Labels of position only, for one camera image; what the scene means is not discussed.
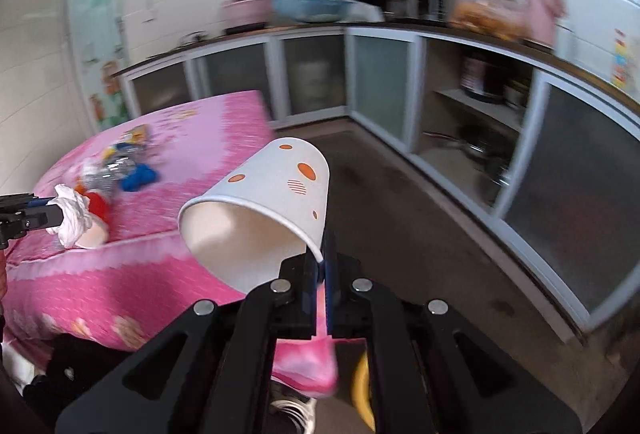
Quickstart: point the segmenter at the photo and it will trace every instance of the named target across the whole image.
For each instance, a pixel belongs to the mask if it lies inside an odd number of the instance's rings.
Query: frosted glass cabinet door
[[[283,40],[291,114],[345,105],[344,37]]]
[[[169,65],[132,80],[140,114],[191,101],[182,64]]]
[[[356,36],[355,110],[402,140],[409,42]]]
[[[640,142],[551,85],[505,220],[593,313],[640,261]]]
[[[208,54],[201,60],[204,60],[207,66],[211,96],[244,90],[259,90],[262,93],[264,105],[273,119],[263,44],[252,44],[251,46]]]

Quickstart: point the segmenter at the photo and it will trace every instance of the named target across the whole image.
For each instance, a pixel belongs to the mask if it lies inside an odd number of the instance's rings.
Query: pink blanket
[[[97,250],[64,250],[44,230],[18,240],[7,255],[8,293],[2,304],[5,340],[43,367],[43,340],[61,332],[110,348],[136,350],[194,301],[223,305],[243,295],[210,275],[177,230],[180,207],[204,193],[271,140],[257,92],[211,97],[154,112],[109,129],[69,152],[37,183],[36,195],[74,186],[82,161],[148,124],[148,163],[160,180],[139,192],[118,192],[110,239]],[[280,342],[273,375],[307,394],[328,394],[337,380],[331,338],[319,297],[318,337]]]

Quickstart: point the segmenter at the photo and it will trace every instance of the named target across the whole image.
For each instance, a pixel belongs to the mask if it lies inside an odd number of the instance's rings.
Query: pink appliance
[[[271,0],[226,0],[222,15],[227,35],[264,29],[271,15]]]
[[[556,44],[556,19],[564,15],[562,0],[527,0],[525,20],[529,39],[553,48]]]

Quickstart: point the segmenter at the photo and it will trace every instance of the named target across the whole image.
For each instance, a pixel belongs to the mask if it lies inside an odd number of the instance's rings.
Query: blue plush toy
[[[136,169],[120,180],[124,192],[137,192],[140,188],[158,179],[158,173],[145,163],[138,163]]]

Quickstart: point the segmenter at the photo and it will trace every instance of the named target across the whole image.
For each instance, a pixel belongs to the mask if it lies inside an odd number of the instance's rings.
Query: yellow object
[[[628,50],[624,41],[625,33],[616,29],[616,46],[614,48],[613,77],[611,83],[618,88],[626,87],[628,77]]]
[[[373,419],[371,401],[369,399],[369,360],[364,353],[358,362],[356,372],[353,375],[353,387],[351,387],[351,401],[353,401],[358,414],[367,426],[376,431],[376,422]]]
[[[124,132],[116,144],[127,143],[130,145],[143,145],[146,143],[146,138],[146,125],[138,125]],[[102,162],[105,162],[116,153],[116,144],[109,145],[104,152],[102,152]]]

